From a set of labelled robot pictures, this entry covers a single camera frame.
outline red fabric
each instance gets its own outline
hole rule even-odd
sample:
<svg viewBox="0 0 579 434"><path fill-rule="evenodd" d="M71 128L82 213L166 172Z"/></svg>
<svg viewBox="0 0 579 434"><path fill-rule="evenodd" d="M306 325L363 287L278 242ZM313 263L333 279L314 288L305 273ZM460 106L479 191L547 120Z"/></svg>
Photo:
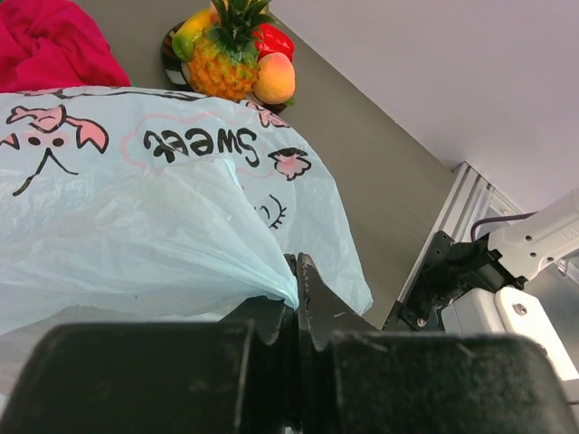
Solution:
<svg viewBox="0 0 579 434"><path fill-rule="evenodd" d="M0 92L83 85L130 86L92 18L68 0L0 3Z"/></svg>

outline white wall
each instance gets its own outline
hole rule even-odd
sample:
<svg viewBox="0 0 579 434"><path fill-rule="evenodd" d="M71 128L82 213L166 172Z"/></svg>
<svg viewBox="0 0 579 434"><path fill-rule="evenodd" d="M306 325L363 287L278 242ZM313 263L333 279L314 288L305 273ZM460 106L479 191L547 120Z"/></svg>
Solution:
<svg viewBox="0 0 579 434"><path fill-rule="evenodd" d="M579 186L576 0L274 0L272 11L444 164L468 160L524 211Z"/></svg>

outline plastic bag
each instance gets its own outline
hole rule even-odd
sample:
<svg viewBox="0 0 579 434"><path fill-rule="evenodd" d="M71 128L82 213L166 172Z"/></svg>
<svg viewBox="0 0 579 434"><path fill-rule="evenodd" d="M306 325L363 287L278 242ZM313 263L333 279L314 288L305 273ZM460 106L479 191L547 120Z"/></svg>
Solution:
<svg viewBox="0 0 579 434"><path fill-rule="evenodd" d="M234 181L199 160L112 185L0 247L0 335L80 305L150 317L268 296L298 306L279 245Z"/></svg>
<svg viewBox="0 0 579 434"><path fill-rule="evenodd" d="M248 101L101 87L0 95L0 242L127 176L212 156L234 161L284 253L309 253L356 312L371 306L334 179L293 128Z"/></svg>

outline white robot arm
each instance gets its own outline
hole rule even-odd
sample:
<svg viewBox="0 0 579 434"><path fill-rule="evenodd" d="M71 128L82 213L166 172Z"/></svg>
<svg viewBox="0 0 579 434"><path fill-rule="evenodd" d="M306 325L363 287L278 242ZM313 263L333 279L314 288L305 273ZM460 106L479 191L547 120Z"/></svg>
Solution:
<svg viewBox="0 0 579 434"><path fill-rule="evenodd" d="M579 189L522 222L489 235L489 250L514 277L532 280L546 266L579 249Z"/></svg>
<svg viewBox="0 0 579 434"><path fill-rule="evenodd" d="M488 250L515 278L532 280L549 264L579 249L579 189L522 222L489 234ZM562 381L579 378L545 310L536 297L506 287L480 288L441 312L447 333L514 333L537 342Z"/></svg>

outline gray table surface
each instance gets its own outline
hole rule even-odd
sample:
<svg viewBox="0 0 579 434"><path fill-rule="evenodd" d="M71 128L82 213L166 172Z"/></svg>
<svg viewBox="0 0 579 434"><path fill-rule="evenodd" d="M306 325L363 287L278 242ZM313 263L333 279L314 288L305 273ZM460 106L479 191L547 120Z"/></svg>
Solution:
<svg viewBox="0 0 579 434"><path fill-rule="evenodd" d="M168 89L160 43L174 24L208 7L209 0L77 3L97 21L134 85ZM308 140L336 178L375 299L365 317L381 326L453 175L303 41L293 39L297 104L282 117Z"/></svg>

